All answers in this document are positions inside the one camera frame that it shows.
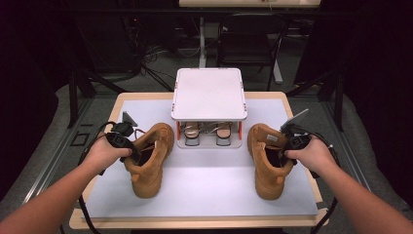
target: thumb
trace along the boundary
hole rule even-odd
[[[284,155],[289,159],[297,159],[299,152],[298,150],[285,150]]]
[[[131,156],[132,151],[129,148],[118,148],[118,150],[121,157]]]

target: white platform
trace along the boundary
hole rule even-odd
[[[266,201],[256,194],[247,132],[259,122],[278,129],[287,116],[280,99],[247,99],[246,105],[248,118],[240,148],[186,150],[175,146],[164,164],[161,190],[151,199],[134,195],[130,174],[117,162],[94,184],[87,202],[91,217],[317,215],[306,170],[299,163],[286,178],[278,200]],[[171,100],[167,99],[126,100],[120,112],[128,111],[142,130],[165,122],[176,131],[170,107]]]

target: desk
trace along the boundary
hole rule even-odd
[[[179,0],[180,7],[189,8],[309,8],[319,7],[321,0]],[[200,20],[200,67],[206,67],[205,23]],[[274,66],[276,84],[282,84],[282,74],[278,62]]]
[[[173,93],[147,93],[147,94],[121,94],[115,102],[110,115],[110,121],[118,121],[119,113],[127,100],[154,100],[170,99]],[[285,94],[279,92],[245,93],[245,98],[280,99],[285,108],[286,115],[292,116],[291,109]],[[314,198],[317,203],[322,202],[319,188],[311,174],[306,170]],[[96,178],[94,178],[84,191],[85,200],[88,200]],[[123,228],[123,229],[189,229],[189,228],[252,228],[252,227],[286,227],[286,226],[315,226],[325,215],[326,209],[318,210],[317,215],[243,215],[243,216],[175,216],[175,217],[133,217],[133,218],[100,218],[93,219],[96,228]],[[69,222],[74,229],[88,229],[88,225],[82,219],[82,211],[75,209]]]
[[[317,8],[320,0],[179,0],[180,7]]]

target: boot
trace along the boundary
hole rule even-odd
[[[165,123],[155,124],[148,132],[133,142],[141,153],[139,162],[125,159],[125,168],[131,173],[133,192],[140,198],[158,194],[162,182],[162,166],[173,148],[173,130]]]
[[[265,200],[276,200],[282,195],[285,177],[293,163],[282,157],[288,139],[265,124],[249,129],[247,146],[255,164],[255,190]]]

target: controller cable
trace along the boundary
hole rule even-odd
[[[334,150],[334,147],[332,144],[328,143],[327,140],[319,133],[314,133],[311,131],[308,131],[300,126],[297,125],[292,125],[292,126],[288,126],[290,129],[295,129],[295,130],[299,130],[305,134],[309,134],[315,137],[318,137],[324,144],[325,146],[327,146],[328,150],[330,151],[331,155],[333,156],[334,161],[336,162],[336,164],[341,168],[340,166],[340,162],[338,160],[338,156],[337,156],[337,152]],[[327,213],[324,215],[324,217],[319,221],[319,223],[317,223],[316,226],[312,227],[311,229],[311,234],[316,234],[319,232],[319,230],[322,228],[322,226],[325,224],[325,222],[331,217],[331,215],[334,212],[334,209],[336,208],[338,204],[337,198],[333,197],[333,201],[331,202],[330,208],[327,210]]]

